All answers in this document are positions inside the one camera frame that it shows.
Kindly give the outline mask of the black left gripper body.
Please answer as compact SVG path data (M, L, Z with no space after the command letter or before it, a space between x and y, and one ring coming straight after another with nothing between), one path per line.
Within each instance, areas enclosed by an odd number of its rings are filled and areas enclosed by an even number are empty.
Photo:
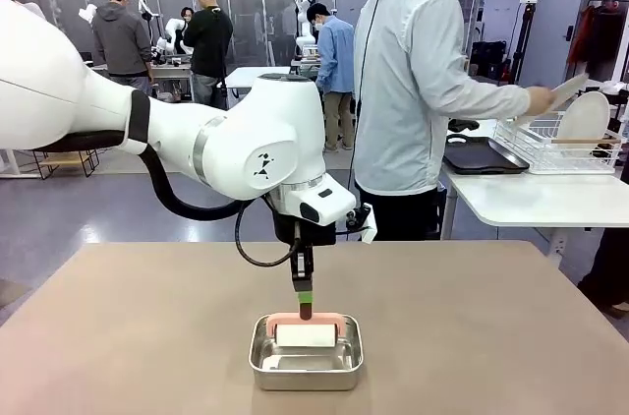
M319 226L301 218L274 212L273 225L276 238L291 247L298 241L297 250L290 258L293 278L311 278L314 272L314 247L336 243L336 226Z

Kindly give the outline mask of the person's right hand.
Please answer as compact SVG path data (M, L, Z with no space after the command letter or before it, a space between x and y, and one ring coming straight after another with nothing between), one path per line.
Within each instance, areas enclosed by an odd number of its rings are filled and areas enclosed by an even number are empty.
M556 94L543 87L527 88L530 104L526 116L539 116L547 112L556 100Z

